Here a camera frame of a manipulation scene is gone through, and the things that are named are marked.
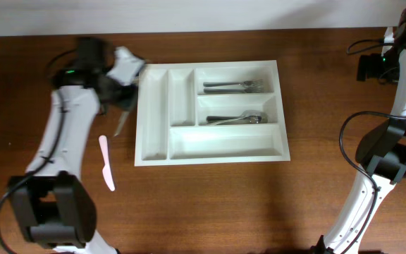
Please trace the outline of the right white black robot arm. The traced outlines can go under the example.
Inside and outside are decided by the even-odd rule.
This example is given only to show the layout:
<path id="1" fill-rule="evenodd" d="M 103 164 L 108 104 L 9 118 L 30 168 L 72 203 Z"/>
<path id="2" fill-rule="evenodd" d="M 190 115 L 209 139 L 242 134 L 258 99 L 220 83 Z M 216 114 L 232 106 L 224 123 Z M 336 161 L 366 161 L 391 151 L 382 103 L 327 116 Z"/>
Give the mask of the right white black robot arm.
<path id="1" fill-rule="evenodd" d="M 389 114 L 362 111 L 363 116 L 383 117 L 385 121 L 361 139 L 354 159 L 341 152 L 356 169 L 356 177 L 336 223 L 320 236 L 310 253 L 358 253 L 380 204 L 406 178 L 406 8 L 396 28 L 389 27 L 381 39 L 368 42 L 371 48 L 380 47 L 382 51 L 358 51 L 357 80 L 396 83 L 393 108 Z"/>

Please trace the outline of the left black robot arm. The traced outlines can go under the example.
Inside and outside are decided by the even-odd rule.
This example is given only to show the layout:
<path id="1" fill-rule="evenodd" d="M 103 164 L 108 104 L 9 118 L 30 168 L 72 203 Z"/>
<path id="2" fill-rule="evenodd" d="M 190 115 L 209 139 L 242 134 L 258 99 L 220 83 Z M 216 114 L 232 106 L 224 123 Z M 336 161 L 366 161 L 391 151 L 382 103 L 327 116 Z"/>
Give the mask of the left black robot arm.
<path id="1" fill-rule="evenodd" d="M 137 106 L 146 61 L 126 47 L 79 37 L 73 58 L 55 73 L 51 111 L 38 151 L 22 176 L 8 180 L 9 201 L 24 240 L 57 253 L 117 253 L 97 231 L 97 209 L 81 181 L 94 118 L 109 106 Z"/>

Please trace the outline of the dark metal knife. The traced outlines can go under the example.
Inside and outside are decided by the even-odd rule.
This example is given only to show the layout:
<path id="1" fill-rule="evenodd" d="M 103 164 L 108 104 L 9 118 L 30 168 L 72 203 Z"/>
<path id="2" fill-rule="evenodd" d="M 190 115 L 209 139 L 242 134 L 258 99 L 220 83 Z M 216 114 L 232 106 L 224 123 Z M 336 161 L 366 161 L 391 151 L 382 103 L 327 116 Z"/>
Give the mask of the dark metal knife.
<path id="1" fill-rule="evenodd" d="M 120 132 L 122 131 L 123 126 L 124 126 L 124 124 L 126 122 L 126 119 L 129 116 L 129 113 L 130 113 L 129 111 L 123 111 L 121 113 L 121 116 L 120 116 L 120 118 L 118 120 L 118 125 L 117 125 L 116 130 L 115 130 L 114 135 L 113 135 L 114 137 L 118 136 L 120 134 Z"/>

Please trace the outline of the metal fork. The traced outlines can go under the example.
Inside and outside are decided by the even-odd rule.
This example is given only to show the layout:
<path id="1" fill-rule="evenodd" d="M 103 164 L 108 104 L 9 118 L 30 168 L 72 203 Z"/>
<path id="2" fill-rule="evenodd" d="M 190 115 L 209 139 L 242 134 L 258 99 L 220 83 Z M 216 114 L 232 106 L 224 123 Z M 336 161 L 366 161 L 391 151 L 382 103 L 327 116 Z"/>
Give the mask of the metal fork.
<path id="1" fill-rule="evenodd" d="M 263 93 L 265 91 L 262 87 L 250 87 L 243 89 L 215 89 L 215 88 L 204 88 L 205 94 L 247 94 L 247 93 Z"/>
<path id="2" fill-rule="evenodd" d="M 245 80 L 245 81 L 233 81 L 233 82 L 204 82 L 203 86 L 204 87 L 221 87 L 221 86 L 229 86 L 229 85 L 239 85 L 245 88 L 249 87 L 256 87 L 256 86 L 262 86 L 263 85 L 263 80 Z"/>

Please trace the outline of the pink handled utensil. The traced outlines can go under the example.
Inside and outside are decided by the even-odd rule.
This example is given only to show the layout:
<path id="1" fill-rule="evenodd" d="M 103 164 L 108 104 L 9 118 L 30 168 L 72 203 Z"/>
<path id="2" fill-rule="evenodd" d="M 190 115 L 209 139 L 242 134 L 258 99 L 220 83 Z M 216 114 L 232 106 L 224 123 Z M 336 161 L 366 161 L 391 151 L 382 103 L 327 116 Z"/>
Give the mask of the pink handled utensil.
<path id="1" fill-rule="evenodd" d="M 109 158 L 109 144 L 107 137 L 105 135 L 101 135 L 98 138 L 99 146 L 101 150 L 101 154 L 104 160 L 104 167 L 102 169 L 102 175 L 104 178 L 104 182 L 107 185 L 108 189 L 111 192 L 114 192 L 116 187 L 113 180 L 112 172 L 111 172 L 111 165 L 110 165 L 110 158 Z"/>

